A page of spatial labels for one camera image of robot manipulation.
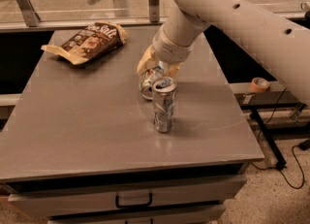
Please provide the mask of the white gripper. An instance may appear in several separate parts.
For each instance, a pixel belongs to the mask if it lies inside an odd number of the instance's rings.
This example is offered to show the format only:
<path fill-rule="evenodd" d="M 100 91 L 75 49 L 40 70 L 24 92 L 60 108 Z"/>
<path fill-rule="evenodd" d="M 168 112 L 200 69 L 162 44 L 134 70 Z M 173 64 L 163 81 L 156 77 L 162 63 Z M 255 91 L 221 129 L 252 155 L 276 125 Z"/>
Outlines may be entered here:
<path fill-rule="evenodd" d="M 155 68 L 159 59 L 162 62 L 171 64 L 168 67 L 167 76 L 173 78 L 180 69 L 180 63 L 188 58 L 193 47 L 193 45 L 184 47 L 175 44 L 166 36 L 164 28 L 161 27 L 153 38 L 152 46 L 146 49 L 139 61 L 137 74 L 141 76 L 147 70 Z"/>

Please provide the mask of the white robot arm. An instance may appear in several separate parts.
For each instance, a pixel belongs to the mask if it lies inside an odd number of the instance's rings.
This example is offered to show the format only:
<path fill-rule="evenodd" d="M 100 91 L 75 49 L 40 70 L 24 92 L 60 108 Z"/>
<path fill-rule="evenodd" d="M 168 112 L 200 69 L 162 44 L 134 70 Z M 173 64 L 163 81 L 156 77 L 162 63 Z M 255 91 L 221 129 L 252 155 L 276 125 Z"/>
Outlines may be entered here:
<path fill-rule="evenodd" d="M 302 103 L 310 104 L 310 30 L 246 0 L 173 0 L 174 6 L 137 67 L 172 75 L 214 25 Z"/>

